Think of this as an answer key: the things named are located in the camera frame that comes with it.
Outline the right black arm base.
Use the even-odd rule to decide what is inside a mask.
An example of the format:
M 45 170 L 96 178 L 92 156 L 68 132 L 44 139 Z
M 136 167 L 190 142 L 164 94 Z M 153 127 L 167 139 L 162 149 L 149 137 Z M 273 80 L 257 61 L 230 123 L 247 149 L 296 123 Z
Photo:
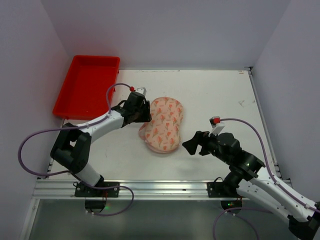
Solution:
M 229 190 L 222 177 L 217 177 L 215 180 L 207 182 L 206 191 L 209 198 L 231 199 L 220 201 L 220 205 L 224 210 L 243 206 L 243 197 L 236 191 Z

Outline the peach floral mesh laundry bag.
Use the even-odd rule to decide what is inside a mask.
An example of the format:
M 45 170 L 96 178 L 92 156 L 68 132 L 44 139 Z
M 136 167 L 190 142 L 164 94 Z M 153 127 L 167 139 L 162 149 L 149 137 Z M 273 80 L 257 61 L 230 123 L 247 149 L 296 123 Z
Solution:
M 147 147 L 159 154 L 174 152 L 181 143 L 180 128 L 184 107 L 171 97 L 158 97 L 150 104 L 151 121 L 139 129 L 139 137 Z

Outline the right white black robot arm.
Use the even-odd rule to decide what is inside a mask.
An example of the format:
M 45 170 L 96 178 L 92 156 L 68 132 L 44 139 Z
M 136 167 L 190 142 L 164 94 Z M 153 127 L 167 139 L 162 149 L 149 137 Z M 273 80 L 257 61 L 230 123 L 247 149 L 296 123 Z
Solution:
M 229 197 L 245 197 L 288 222 L 289 231 L 300 240 L 314 239 L 320 227 L 320 204 L 296 192 L 273 173 L 253 154 L 243 150 L 231 133 L 214 135 L 197 131 L 183 142 L 194 155 L 201 146 L 201 156 L 213 155 L 229 166 L 229 174 L 219 187 L 207 186 Z

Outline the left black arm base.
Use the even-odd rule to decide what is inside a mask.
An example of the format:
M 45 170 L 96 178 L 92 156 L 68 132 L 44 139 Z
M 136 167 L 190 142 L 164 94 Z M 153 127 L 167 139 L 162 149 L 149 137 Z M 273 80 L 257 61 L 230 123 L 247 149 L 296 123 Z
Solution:
M 100 182 L 98 187 L 110 189 L 93 189 L 84 185 L 81 182 L 74 182 L 73 186 L 75 187 L 74 196 L 77 198 L 85 198 L 84 207 L 85 210 L 90 213 L 101 213 L 103 210 L 106 210 L 107 207 L 107 198 L 117 198 L 119 196 L 119 182 Z

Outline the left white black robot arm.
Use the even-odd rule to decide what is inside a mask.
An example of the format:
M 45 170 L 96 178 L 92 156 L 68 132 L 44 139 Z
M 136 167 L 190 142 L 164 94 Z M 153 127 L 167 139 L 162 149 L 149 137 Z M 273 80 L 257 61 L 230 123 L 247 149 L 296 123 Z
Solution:
M 59 132 L 50 157 L 82 182 L 97 187 L 104 178 L 88 163 L 91 144 L 111 131 L 131 123 L 151 121 L 150 102 L 144 87 L 132 91 L 128 98 L 100 117 L 83 124 L 67 123 Z

